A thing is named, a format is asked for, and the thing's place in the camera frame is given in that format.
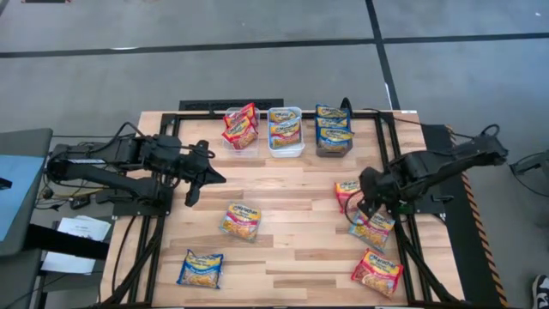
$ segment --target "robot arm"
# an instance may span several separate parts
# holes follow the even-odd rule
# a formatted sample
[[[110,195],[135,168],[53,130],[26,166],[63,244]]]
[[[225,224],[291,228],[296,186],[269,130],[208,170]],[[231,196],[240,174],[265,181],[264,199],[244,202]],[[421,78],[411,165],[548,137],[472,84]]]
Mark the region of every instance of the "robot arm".
[[[365,198],[359,209],[369,218],[382,204],[411,203],[427,190],[470,167],[499,166],[505,163],[509,151],[497,139],[498,132],[487,134],[484,129],[468,142],[445,152],[414,151],[394,159],[386,173],[367,167],[359,177]]]
[[[187,148],[189,153],[181,154],[181,148]],[[193,206],[203,185],[226,182],[210,166],[209,159],[213,157],[206,141],[182,147],[175,136],[121,136],[107,143],[57,145],[48,161],[46,174],[56,183],[85,179],[127,191],[134,199],[152,204],[167,202],[163,198],[166,191],[173,190],[183,180],[190,183],[185,205]],[[108,165],[119,172],[145,169],[158,173],[159,177],[132,179],[96,165]]]

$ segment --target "concrete floor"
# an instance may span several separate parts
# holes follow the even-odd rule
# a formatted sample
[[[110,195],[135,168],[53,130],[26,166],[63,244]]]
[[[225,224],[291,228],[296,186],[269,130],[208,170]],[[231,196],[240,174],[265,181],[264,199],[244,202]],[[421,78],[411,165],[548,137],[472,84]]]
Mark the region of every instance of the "concrete floor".
[[[374,4],[383,37],[549,31],[545,1]],[[11,0],[0,16],[0,52],[372,36],[361,0]],[[498,123],[510,161],[549,148],[548,39],[386,50],[402,109],[466,134]],[[355,108],[389,108],[374,45],[5,58],[0,72],[0,131],[51,127],[55,134],[108,135],[143,110],[177,109],[179,100],[280,97],[310,108],[347,96]],[[531,306],[530,280],[549,274],[549,202],[522,188],[505,167],[475,168],[469,176],[508,301]],[[539,172],[524,181],[549,193]],[[33,221],[49,225],[62,216],[109,211],[42,211]],[[47,307],[87,306],[96,296],[97,288],[52,293]]]

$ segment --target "plastic container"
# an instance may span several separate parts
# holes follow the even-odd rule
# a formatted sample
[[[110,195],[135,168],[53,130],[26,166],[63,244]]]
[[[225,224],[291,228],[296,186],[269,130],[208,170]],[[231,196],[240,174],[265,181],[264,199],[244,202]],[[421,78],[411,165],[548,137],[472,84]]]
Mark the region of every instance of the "plastic container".
[[[301,153],[303,152],[303,149],[305,149],[305,142],[304,142],[304,139],[303,139],[304,127],[303,127],[303,122],[301,121],[301,119],[299,120],[299,128],[301,129],[301,130],[299,130],[299,135],[301,137],[300,138],[301,139],[300,143],[293,144],[291,146],[282,147],[282,148],[279,148],[279,149],[272,149],[271,148],[271,142],[270,142],[270,131],[271,131],[270,115],[271,115],[271,113],[270,112],[275,112],[275,111],[279,111],[279,110],[287,110],[287,109],[295,112],[296,115],[298,115],[298,117],[301,117],[301,109],[298,108],[298,107],[276,107],[276,108],[271,108],[267,111],[267,121],[268,121],[267,145],[268,145],[268,151],[271,153],[271,155],[274,158],[296,158],[296,157],[299,157],[301,155]]]
[[[226,110],[225,115],[228,116],[232,113],[240,112],[241,109],[242,108],[240,107],[229,107]],[[259,110],[256,108],[256,121],[257,121],[258,130],[259,128],[261,128],[260,120],[261,119],[259,115]],[[229,143],[228,141],[225,140],[225,138],[223,138],[223,148],[227,149],[228,150],[227,152],[231,156],[234,156],[237,158],[253,158],[259,155],[259,139],[257,138],[255,141],[251,142],[251,144],[248,145],[248,147],[244,149],[235,149],[231,143]]]

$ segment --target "black cable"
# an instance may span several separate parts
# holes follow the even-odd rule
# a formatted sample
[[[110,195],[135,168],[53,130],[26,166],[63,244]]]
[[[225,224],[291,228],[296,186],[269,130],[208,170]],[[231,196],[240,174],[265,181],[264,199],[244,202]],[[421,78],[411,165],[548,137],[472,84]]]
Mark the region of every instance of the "black cable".
[[[92,271],[92,272],[90,272],[90,273],[81,274],[81,275],[91,275],[91,274],[102,273],[102,272],[103,272],[102,270],[100,270],[100,271]],[[51,281],[48,282],[48,283],[45,283],[42,287],[40,287],[40,288],[35,288],[34,290],[32,290],[32,291],[30,291],[30,292],[28,292],[28,293],[25,293],[25,294],[19,296],[19,297],[16,298],[14,301],[10,302],[9,305],[7,305],[6,307],[4,307],[3,309],[8,309],[8,308],[10,308],[12,305],[14,305],[14,303],[16,303],[16,302],[19,301],[19,300],[24,299],[24,298],[27,297],[29,294],[32,294],[32,293],[34,293],[34,292],[36,292],[36,291],[38,291],[38,290],[44,288],[45,286],[49,286],[49,285],[52,284],[52,283],[58,282],[59,280],[63,279],[64,277],[66,277],[66,276],[68,276],[68,275],[74,275],[74,274],[70,274],[70,273],[68,273],[68,274],[62,274],[62,275],[60,275],[58,278],[55,278],[55,279],[51,280]]]
[[[377,113],[379,113],[380,115],[383,116],[383,112],[378,110],[378,109],[375,109],[375,108],[363,108],[362,110],[363,111],[374,111],[374,112],[377,112]],[[397,117],[393,117],[393,119],[396,120],[396,121],[405,122],[405,123],[409,123],[409,124],[429,125],[429,124],[423,124],[423,123],[418,122],[418,121],[412,121],[412,120],[407,120],[407,119],[402,119],[402,118],[397,118]],[[498,131],[496,132],[496,135],[497,135],[497,133],[499,133],[499,125],[497,125],[497,124],[488,125],[486,128],[484,128],[482,130],[482,133],[484,133],[486,130],[489,130],[492,126],[497,126],[498,127]],[[453,135],[453,136],[465,137],[465,138],[469,138],[469,139],[474,138],[474,136],[468,136],[468,135],[461,134],[461,133],[450,132],[450,134]]]
[[[520,162],[522,162],[522,161],[524,161],[524,160],[526,160],[526,159],[530,159],[530,158],[533,157],[533,156],[541,155],[541,154],[544,154],[544,153],[545,153],[545,151],[544,151],[544,152],[539,152],[539,153],[536,153],[536,154],[527,155],[527,156],[523,157],[522,159],[518,160],[515,164],[518,165]],[[538,192],[538,191],[536,191],[536,190],[530,188],[530,187],[527,186],[526,184],[524,184],[524,183],[522,182],[522,180],[520,180],[520,179],[518,178],[518,175],[515,173],[515,171],[514,171],[512,168],[511,168],[511,173],[512,173],[513,176],[515,177],[516,181],[518,181],[519,184],[521,184],[523,187],[525,187],[526,189],[528,189],[530,192],[532,192],[532,193],[534,193],[534,194],[537,194],[537,195],[539,195],[539,196],[541,196],[541,197],[549,197],[549,195],[547,195],[547,194],[545,194],[545,193]]]
[[[133,133],[129,133],[123,136],[132,136]],[[113,138],[114,136],[75,136],[75,135],[52,135],[51,137],[56,138]]]
[[[114,294],[115,286],[116,286],[116,279],[117,279],[117,270],[118,270],[118,263],[120,262],[120,256],[122,255],[122,249],[124,248],[124,243],[126,242],[126,239],[128,238],[128,234],[130,233],[131,226],[134,224],[134,221],[136,220],[136,217],[131,217],[130,223],[128,223],[128,227],[126,228],[126,232],[124,232],[124,236],[122,238],[122,242],[120,243],[120,249],[118,249],[118,255],[117,260],[114,263],[114,271],[112,272],[112,286],[111,286],[111,292]]]

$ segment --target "ramen noodle package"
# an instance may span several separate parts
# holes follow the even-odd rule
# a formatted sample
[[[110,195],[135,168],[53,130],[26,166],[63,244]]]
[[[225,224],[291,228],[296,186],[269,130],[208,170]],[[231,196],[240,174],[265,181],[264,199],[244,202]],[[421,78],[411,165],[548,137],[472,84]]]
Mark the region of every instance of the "ramen noodle package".
[[[292,120],[297,117],[298,115],[290,109],[276,109],[273,111],[269,111],[269,116],[268,116],[270,122],[276,123],[276,124],[279,124],[288,120]]]
[[[349,197],[351,197],[351,195],[356,191],[360,191],[360,184],[358,180],[335,183],[335,198],[337,198],[337,201],[340,203],[340,212],[342,214],[345,212],[347,199],[349,199]],[[357,210],[357,204],[362,200],[362,197],[364,197],[362,192],[353,195],[353,197],[349,200],[347,212]]]
[[[280,124],[270,125],[270,138],[272,149],[281,148],[301,142],[301,117],[288,120]]]
[[[347,118],[348,112],[339,108],[317,105],[317,116],[322,118]]]
[[[347,118],[317,117],[317,126],[319,128],[347,128],[348,123]]]
[[[345,128],[320,128],[317,131],[318,147],[329,152],[343,153],[349,148],[354,133]]]
[[[261,210],[231,202],[220,229],[248,241],[256,240]]]
[[[395,221],[378,213],[374,214],[368,221],[368,218],[361,211],[357,211],[353,222],[354,224],[349,228],[349,233],[383,253]]]
[[[244,149],[257,139],[256,128],[249,117],[241,118],[221,134],[235,149]]]
[[[393,264],[368,248],[354,269],[351,280],[360,282],[390,298],[396,290],[402,269],[402,265]]]
[[[191,250],[187,250],[187,257],[183,261],[177,284],[220,288],[217,282],[220,279],[222,264],[223,254],[198,257]]]
[[[223,117],[225,121],[225,126],[227,129],[237,123],[241,118],[248,117],[250,118],[251,124],[257,129],[257,118],[256,118],[256,103],[250,103],[240,110],[240,112],[235,112],[230,115]]]

